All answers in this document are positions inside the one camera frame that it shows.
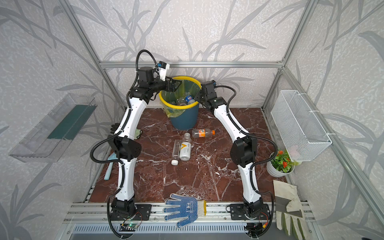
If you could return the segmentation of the blue label pepsi bottle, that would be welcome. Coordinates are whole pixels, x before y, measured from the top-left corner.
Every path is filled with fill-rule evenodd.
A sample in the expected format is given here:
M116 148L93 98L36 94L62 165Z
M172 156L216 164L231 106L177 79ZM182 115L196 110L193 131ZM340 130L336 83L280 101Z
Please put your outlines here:
M191 105L191 104L196 102L192 95L185 96L185 101L186 101L187 105Z

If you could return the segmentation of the teal bin with yellow rim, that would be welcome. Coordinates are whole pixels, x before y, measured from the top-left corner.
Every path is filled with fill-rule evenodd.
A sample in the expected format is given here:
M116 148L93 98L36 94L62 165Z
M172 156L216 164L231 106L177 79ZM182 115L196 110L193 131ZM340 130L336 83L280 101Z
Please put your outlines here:
M178 130L187 131L194 128L197 123L199 103L187 105L185 96L192 95L195 99L201 89L201 83L187 76L177 76L173 79L181 80L182 84L175 92L161 91L160 101L172 125Z

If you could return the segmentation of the orange label bottle top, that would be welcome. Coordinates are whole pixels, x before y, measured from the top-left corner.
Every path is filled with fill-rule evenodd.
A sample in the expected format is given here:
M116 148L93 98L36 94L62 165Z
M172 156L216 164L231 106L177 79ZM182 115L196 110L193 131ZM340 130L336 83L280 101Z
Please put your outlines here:
M193 129L192 137L193 138L207 138L214 136L216 134L215 130L210 129Z

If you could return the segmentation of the white yellow label bottle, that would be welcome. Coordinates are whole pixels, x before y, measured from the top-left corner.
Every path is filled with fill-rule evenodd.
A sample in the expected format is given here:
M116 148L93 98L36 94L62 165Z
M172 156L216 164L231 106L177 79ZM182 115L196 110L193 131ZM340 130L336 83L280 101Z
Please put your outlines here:
M188 161L191 158L192 139L190 133L185 133L181 142L179 158Z

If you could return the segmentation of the slim clear bottle white cap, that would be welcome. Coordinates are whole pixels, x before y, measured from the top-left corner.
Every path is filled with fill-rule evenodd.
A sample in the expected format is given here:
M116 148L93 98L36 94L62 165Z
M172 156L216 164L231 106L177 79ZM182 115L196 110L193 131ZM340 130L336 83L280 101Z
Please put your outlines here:
M172 153L172 159L171 159L171 164L173 166L177 166L179 164L180 147L181 147L181 140L175 140L174 147L173 147L173 153Z

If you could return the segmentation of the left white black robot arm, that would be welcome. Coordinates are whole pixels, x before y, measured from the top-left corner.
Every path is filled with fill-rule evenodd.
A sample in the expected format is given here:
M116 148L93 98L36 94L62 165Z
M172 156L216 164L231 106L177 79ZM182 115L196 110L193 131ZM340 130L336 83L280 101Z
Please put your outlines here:
M95 151L104 143L109 144L116 155L114 159L105 161L119 166L117 190L107 198L107 217L110 222L131 219L138 213L135 205L134 172L142 146L135 141L135 135L142 113L161 91L174 92L182 83L167 77L170 65L165 62L154 62L152 67L139 67L136 62L135 67L136 77L126 95L128 107L121 122L113 125L107 139L95 144L90 151L91 160L98 164L102 161L95 157Z

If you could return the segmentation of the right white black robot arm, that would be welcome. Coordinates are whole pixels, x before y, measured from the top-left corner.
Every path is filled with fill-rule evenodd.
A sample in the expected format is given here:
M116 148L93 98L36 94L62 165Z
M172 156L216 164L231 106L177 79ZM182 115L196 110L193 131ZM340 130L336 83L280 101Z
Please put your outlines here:
M216 89L225 88L233 91L229 101L218 97ZM224 126L230 135L233 145L230 156L238 166L243 183L244 213L247 218L255 219L263 209L264 201L257 184L256 166L266 164L277 156L278 147L275 142L264 137L249 133L232 114L229 103L236 96L235 89L229 86L218 86L215 81L201 83L201 89L195 99L210 111ZM257 161L258 141L265 141L274 147L271 156L263 161Z

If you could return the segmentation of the black green work glove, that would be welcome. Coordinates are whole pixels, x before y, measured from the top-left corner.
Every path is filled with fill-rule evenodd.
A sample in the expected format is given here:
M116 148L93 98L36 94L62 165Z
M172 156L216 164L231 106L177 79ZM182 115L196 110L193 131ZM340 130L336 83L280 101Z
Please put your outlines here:
M111 130L111 134L112 135L115 134L115 132L118 129L119 125L120 125L119 123L114 123L113 125L111 125L111 129L110 130ZM139 139L141 137L142 133L143 133L142 130L136 129L136 131L135 131L135 138L134 139L135 140Z

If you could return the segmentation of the potted plant red flowers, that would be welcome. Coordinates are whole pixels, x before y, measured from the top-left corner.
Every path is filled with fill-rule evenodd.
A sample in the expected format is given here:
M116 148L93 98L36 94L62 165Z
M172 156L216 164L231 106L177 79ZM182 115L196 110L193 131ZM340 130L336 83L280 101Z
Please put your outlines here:
M292 173L299 162L294 161L288 152L278 150L274 159L267 163L267 172L274 178L282 178Z

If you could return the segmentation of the blue dotted knit glove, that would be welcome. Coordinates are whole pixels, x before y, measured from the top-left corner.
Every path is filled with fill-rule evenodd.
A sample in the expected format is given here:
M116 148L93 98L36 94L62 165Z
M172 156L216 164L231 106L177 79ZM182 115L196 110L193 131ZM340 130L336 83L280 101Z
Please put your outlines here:
M205 217L207 214L207 202L194 197L170 194L170 198L165 201L165 204L167 206L164 207L163 212L167 215L164 220L166 222L178 220L178 229L192 224L199 217Z

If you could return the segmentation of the green circuit board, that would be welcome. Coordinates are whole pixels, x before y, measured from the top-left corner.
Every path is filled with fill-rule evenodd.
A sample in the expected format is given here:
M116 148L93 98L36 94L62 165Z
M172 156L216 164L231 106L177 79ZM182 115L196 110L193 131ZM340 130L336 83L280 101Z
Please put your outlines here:
M122 223L119 226L119 232L135 232L140 226L142 222L129 222L129 223Z

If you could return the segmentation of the white green striped glove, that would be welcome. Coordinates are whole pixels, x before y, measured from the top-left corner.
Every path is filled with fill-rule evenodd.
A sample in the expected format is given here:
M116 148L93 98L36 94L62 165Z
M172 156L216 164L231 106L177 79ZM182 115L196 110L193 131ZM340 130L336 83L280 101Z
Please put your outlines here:
M289 237L310 240L311 233L305 219L297 187L274 180L276 224Z

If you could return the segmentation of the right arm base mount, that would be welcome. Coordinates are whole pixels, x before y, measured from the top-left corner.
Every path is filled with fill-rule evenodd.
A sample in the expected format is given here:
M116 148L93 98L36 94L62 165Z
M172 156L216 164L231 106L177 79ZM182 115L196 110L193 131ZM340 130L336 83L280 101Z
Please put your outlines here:
M231 220L244 221L268 221L271 218L271 212L268 204L263 204L261 210L257 212L255 217L247 217L243 204L230 204L226 206L226 211L230 213Z

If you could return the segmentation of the clear plastic wall tray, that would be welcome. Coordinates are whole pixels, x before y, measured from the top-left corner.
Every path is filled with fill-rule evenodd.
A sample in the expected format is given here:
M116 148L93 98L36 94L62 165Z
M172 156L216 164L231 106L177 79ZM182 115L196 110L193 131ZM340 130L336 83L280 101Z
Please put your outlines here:
M9 153L23 163L55 163L97 104L94 97L67 94Z

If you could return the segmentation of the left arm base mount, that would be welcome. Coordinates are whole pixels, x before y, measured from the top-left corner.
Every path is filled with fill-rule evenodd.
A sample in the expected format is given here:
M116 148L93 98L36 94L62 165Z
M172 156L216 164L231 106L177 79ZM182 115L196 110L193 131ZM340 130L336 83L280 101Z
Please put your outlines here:
M110 219L112 221L148 221L151 214L151 204L131 204L126 206L112 207Z

